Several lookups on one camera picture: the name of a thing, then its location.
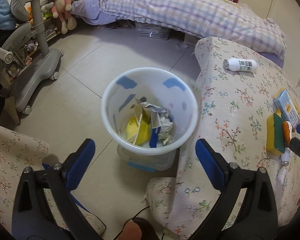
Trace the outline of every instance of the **pink plush toy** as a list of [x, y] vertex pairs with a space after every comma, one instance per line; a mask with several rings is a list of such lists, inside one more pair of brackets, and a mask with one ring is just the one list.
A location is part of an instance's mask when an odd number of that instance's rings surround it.
[[54, 18], [61, 21], [61, 32], [66, 34], [68, 30], [73, 30], [77, 26], [77, 21], [71, 16], [70, 10], [72, 9], [71, 0], [52, 0], [54, 2], [51, 12]]

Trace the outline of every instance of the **floor tile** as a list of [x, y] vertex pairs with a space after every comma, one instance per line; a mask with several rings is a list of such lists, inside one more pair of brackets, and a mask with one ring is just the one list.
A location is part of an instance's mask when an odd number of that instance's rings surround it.
[[84, 28], [69, 31], [50, 47], [64, 51], [61, 67], [68, 71], [89, 53], [121, 33], [118, 30], [101, 30], [85, 25]]
[[170, 70], [183, 54], [164, 44], [123, 33], [96, 49], [69, 73], [99, 96], [119, 74], [137, 67]]
[[95, 140], [95, 158], [110, 142], [100, 115], [101, 98], [65, 73], [35, 105], [18, 132], [50, 144], [50, 159], [63, 162], [85, 138]]
[[[106, 224], [104, 240], [112, 240], [125, 221], [148, 206], [143, 198], [151, 178], [175, 177], [177, 173], [177, 158], [169, 170], [151, 173], [128, 166], [119, 158], [116, 149], [117, 143], [112, 140], [72, 192], [85, 208]], [[149, 210], [140, 216], [149, 219], [157, 234], [162, 235], [163, 227], [153, 220]]]
[[[66, 71], [59, 67], [58, 72], [60, 74], [61, 78]], [[56, 83], [57, 81], [52, 81], [51, 79], [45, 79], [42, 80], [39, 85], [37, 86], [37, 88], [35, 89], [32, 97], [29, 100], [29, 105], [31, 106], [31, 108], [33, 109], [34, 106], [37, 104], [37, 102], [45, 95], [45, 93]], [[19, 118], [20, 118], [20, 125], [23, 123], [23, 121], [28, 117], [28, 115], [23, 114], [23, 113], [18, 113]], [[8, 128], [10, 130], [13, 131], [18, 131], [20, 125], [16, 126], [13, 122], [13, 120], [11, 119], [11, 117], [8, 115], [8, 113], [6, 113], [5, 111], [2, 112], [1, 116], [0, 116], [0, 126], [3, 126], [5, 128]]]
[[[59, 79], [63, 77], [63, 75], [66, 73], [66, 71], [62, 68], [59, 67]], [[48, 90], [58, 82], [58, 80], [51, 80], [50, 78], [42, 80], [37, 88], [35, 89], [34, 93], [32, 94], [32, 97], [29, 100], [29, 105], [33, 109], [34, 106], [39, 102], [39, 100], [48, 92]]]
[[177, 75], [190, 87], [194, 87], [194, 83], [201, 71], [199, 63], [193, 52], [194, 47], [189, 47], [187, 52], [170, 70], [171, 73]]

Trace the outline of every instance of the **barcode label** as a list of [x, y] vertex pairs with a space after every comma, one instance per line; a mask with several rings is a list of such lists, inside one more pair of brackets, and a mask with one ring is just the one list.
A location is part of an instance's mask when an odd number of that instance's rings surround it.
[[246, 67], [252, 67], [252, 62], [251, 61], [241, 61], [239, 60], [239, 64], [246, 66]]

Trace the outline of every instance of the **paper trash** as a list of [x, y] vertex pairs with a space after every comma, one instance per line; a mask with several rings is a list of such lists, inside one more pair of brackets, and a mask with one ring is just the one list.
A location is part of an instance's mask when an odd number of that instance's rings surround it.
[[170, 121], [168, 110], [155, 106], [147, 102], [142, 102], [136, 99], [136, 102], [146, 108], [146, 110], [151, 111], [150, 120], [151, 120], [151, 136], [149, 146], [151, 148], [157, 147], [157, 141], [163, 139], [163, 145], [167, 143], [172, 143], [174, 138], [170, 135], [170, 131], [173, 127], [173, 122]]

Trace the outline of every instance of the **white bottle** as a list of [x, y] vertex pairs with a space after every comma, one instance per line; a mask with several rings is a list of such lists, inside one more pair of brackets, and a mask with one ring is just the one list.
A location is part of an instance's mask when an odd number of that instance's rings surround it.
[[223, 67], [231, 71], [257, 71], [257, 63], [253, 59], [235, 58], [225, 59], [223, 61]]
[[278, 180], [281, 184], [283, 184], [284, 179], [288, 173], [288, 169], [287, 166], [289, 165], [289, 161], [290, 161], [290, 157], [291, 157], [291, 151], [289, 148], [286, 148], [284, 154], [282, 154], [280, 156], [281, 159], [281, 168], [278, 172]]

